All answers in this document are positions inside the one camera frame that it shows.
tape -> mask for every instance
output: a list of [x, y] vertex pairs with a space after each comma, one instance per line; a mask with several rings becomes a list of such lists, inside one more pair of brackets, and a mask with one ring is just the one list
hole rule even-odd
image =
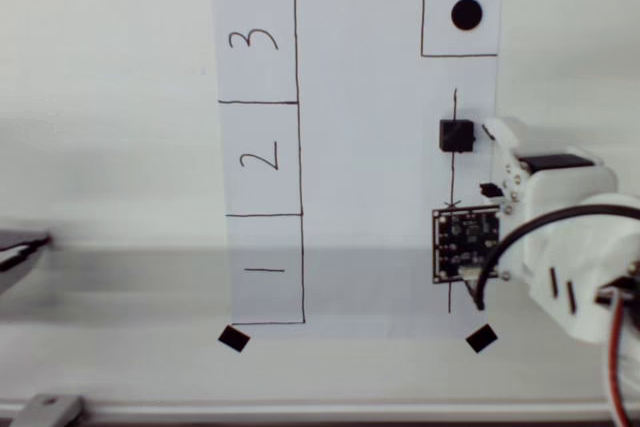
[[480, 327], [473, 334], [467, 337], [467, 343], [471, 346], [476, 354], [482, 352], [496, 340], [498, 340], [498, 336], [489, 324], [485, 325], [484, 327]]
[[227, 325], [222, 331], [222, 334], [220, 334], [220, 337], [218, 337], [220, 342], [238, 352], [242, 352], [242, 349], [246, 347], [250, 339], [251, 337], [247, 334], [240, 332], [231, 325]]

numbered box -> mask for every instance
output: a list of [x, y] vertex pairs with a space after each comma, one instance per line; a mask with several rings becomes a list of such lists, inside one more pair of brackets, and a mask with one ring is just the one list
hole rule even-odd
[[422, 55], [497, 55], [501, 6], [502, 0], [422, 0]]
[[227, 214], [300, 213], [296, 105], [221, 105]]
[[213, 0], [219, 99], [298, 101], [295, 0]]
[[302, 322], [301, 218], [230, 218], [234, 323]]

white paper sheet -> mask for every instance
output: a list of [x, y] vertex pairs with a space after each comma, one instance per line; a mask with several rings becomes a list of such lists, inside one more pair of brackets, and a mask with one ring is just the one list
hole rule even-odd
[[[213, 0], [233, 320], [245, 330], [434, 337], [484, 322], [464, 285], [432, 283], [431, 211], [482, 204], [492, 159], [481, 124], [501, 0], [478, 0], [469, 31], [451, 22], [457, 1]], [[453, 118], [454, 92], [476, 142], [452, 157], [439, 121]]]

white wall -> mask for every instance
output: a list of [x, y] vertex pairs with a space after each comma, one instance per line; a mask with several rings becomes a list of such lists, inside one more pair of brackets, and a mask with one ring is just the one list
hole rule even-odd
[[[640, 191], [637, 5], [505, 0], [498, 89], [501, 113], [591, 148], [630, 192]], [[40, 219], [66, 245], [223, 246], [209, 0], [0, 0], [0, 13], [0, 213]], [[216, 344], [228, 313], [218, 257], [92, 262], [79, 280], [82, 262], [62, 266], [76, 272], [71, 286], [45, 270], [0, 302], [6, 408], [54, 390], [103, 411], [204, 416], [234, 402], [367, 399], [410, 402], [416, 418], [464, 415], [451, 402], [548, 412], [560, 399], [603, 412], [599, 352], [565, 337], [515, 283], [493, 304], [504, 334], [482, 362], [462, 344], [409, 340], [256, 341], [237, 356]]]

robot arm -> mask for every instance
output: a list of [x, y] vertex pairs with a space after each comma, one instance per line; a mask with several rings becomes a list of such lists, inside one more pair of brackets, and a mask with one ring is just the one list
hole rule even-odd
[[[612, 415], [616, 425], [630, 425], [618, 364], [640, 371], [640, 199], [618, 193], [615, 174], [588, 152], [534, 135], [514, 119], [484, 128], [501, 159], [498, 185], [483, 188], [499, 209], [500, 242], [470, 287], [474, 301], [484, 308], [492, 273], [515, 277], [569, 335], [606, 342]], [[628, 374], [624, 380], [637, 388]]]

